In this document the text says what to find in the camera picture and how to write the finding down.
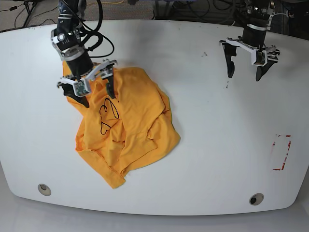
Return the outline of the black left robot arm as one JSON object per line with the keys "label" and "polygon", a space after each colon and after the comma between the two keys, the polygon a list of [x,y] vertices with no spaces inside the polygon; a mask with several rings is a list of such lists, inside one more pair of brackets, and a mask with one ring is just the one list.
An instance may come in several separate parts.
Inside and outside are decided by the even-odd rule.
{"label": "black left robot arm", "polygon": [[237,39],[227,38],[221,40],[227,65],[228,78],[232,78],[235,72],[235,64],[232,57],[237,56],[237,48],[242,48],[251,54],[251,64],[256,66],[256,81],[268,72],[278,62],[280,50],[276,46],[266,46],[265,37],[270,30],[274,13],[272,0],[246,0],[246,13],[238,10],[233,12],[236,23],[243,27],[243,34]]}

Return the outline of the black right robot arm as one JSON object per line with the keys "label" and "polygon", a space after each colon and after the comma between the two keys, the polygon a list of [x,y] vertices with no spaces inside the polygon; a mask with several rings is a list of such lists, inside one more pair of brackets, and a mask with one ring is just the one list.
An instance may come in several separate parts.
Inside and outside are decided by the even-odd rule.
{"label": "black right robot arm", "polygon": [[115,98],[113,67],[116,60],[102,56],[103,63],[96,66],[89,52],[98,48],[106,36],[99,32],[103,21],[103,7],[98,4],[98,24],[92,29],[84,23],[85,0],[60,0],[57,8],[59,16],[57,28],[51,31],[51,44],[61,60],[68,66],[70,74],[63,75],[57,83],[63,94],[89,107],[86,96],[91,93],[90,83],[98,77],[107,80],[106,90],[110,98]]}

